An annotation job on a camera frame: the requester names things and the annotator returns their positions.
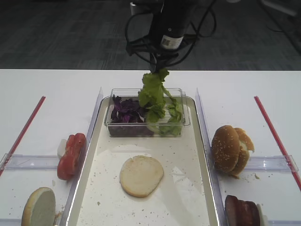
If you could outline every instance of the gray carpet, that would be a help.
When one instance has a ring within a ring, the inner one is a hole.
[[[69,0],[0,3],[0,68],[145,70],[128,56],[124,26],[130,0]],[[201,39],[173,70],[301,70],[301,56],[254,0],[214,10],[217,31]],[[196,14],[199,19],[203,11]],[[150,17],[134,20],[130,38],[148,31]],[[203,32],[210,29],[205,23]]]

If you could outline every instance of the clear plastic container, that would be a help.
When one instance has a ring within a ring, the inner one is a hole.
[[[189,119],[185,118],[185,109],[183,103],[183,92],[181,89],[167,89],[180,106],[182,112],[180,122],[168,122],[171,118],[167,106],[172,103],[171,99],[164,95],[166,99],[165,117],[156,123],[147,123],[147,116],[140,117],[141,122],[112,122],[112,112],[114,110],[113,97],[120,97],[121,102],[132,99],[136,104],[139,103],[138,92],[141,89],[113,89],[110,96],[109,106],[107,108],[104,124],[108,128],[111,137],[179,137],[182,133],[182,127],[189,125]]]

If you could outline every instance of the table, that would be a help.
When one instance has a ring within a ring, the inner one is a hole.
[[[104,96],[109,96],[113,88],[139,88],[145,72],[0,70],[0,137],[5,138],[0,156],[10,150],[41,96],[46,100],[17,154],[56,155],[62,138],[87,132],[100,87]],[[193,98],[199,90],[210,138],[218,127],[231,124],[248,132],[257,156],[281,155],[253,99],[258,95],[299,169],[300,85],[301,72],[270,71],[171,71],[165,82],[165,87],[182,88]],[[289,192],[295,193],[298,189],[292,178]],[[295,212],[287,216],[301,220]]]

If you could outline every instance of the red stick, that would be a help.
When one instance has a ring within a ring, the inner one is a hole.
[[[256,103],[257,103],[257,105],[258,105],[258,107],[259,107],[259,109],[260,109],[260,111],[261,111],[261,113],[262,113],[265,121],[267,122],[267,124],[269,126],[269,129],[271,130],[271,132],[273,134],[273,137],[276,140],[276,142],[277,142],[277,144],[278,144],[278,146],[280,148],[280,151],[281,151],[282,155],[288,156],[288,153],[287,153],[287,151],[286,151],[283,143],[281,142],[280,137],[278,136],[278,134],[277,134],[277,132],[276,132],[276,130],[275,130],[275,128],[274,128],[271,120],[269,119],[269,116],[268,116],[267,112],[264,110],[264,107],[263,107],[263,105],[262,105],[259,97],[255,96],[254,99],[255,99],[255,101],[256,101]],[[291,168],[291,172],[292,172],[293,178],[295,178],[295,181],[296,181],[299,189],[301,190],[301,179],[300,179],[300,176],[299,176],[298,172],[292,171],[293,165],[290,162],[289,158],[287,158],[287,161],[288,161],[288,164],[289,164],[289,166]]]
[[[27,131],[28,127],[30,126],[32,120],[34,119],[34,117],[36,116],[36,114],[38,113],[40,107],[42,106],[44,100],[46,97],[41,97],[40,101],[38,102],[37,106],[35,107],[35,109],[33,110],[31,116],[29,117],[27,123],[25,124],[25,126],[23,127],[21,133],[19,134],[17,140],[14,142],[14,145],[11,147],[8,155],[6,156],[6,159],[3,163],[3,167],[2,169],[0,169],[0,176],[2,175],[4,168],[6,166],[6,164],[8,163],[8,161],[10,160],[11,156],[13,155],[13,153],[15,152],[16,148],[18,147],[19,143],[21,142],[25,132]]]

